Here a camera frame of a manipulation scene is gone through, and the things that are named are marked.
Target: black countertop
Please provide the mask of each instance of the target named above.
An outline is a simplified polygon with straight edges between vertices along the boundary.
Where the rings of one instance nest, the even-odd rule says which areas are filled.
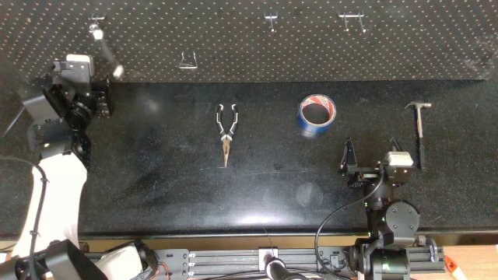
[[[297,106],[314,93],[330,96],[338,113],[324,135],[306,139]],[[118,83],[113,95],[114,116],[87,131],[93,150],[80,236],[264,234],[263,226],[312,233],[362,194],[336,174],[347,137],[359,165],[382,160],[392,136],[416,160],[414,113],[404,108],[413,100],[433,103],[423,111],[428,170],[395,196],[419,208],[422,232],[498,230],[495,82]],[[20,105],[11,93],[0,101],[4,129]],[[214,125],[218,103],[239,108],[227,168]],[[23,113],[0,154],[29,154],[29,124]],[[28,166],[0,163],[0,236],[20,233],[31,186]],[[342,211],[326,232],[365,233],[363,208]]]

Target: roll of tape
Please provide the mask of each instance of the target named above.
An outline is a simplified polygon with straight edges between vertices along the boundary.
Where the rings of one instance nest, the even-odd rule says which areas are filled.
[[[304,116],[303,110],[310,106],[311,104],[319,104],[321,107],[327,110],[328,120],[322,124],[315,124]],[[314,107],[317,110],[322,110],[320,107]],[[335,109],[334,101],[332,101],[328,96],[322,94],[314,94],[306,97],[303,102],[299,105],[299,123],[301,125],[302,133],[304,137],[313,138],[330,128],[332,122],[335,119],[337,110]]]

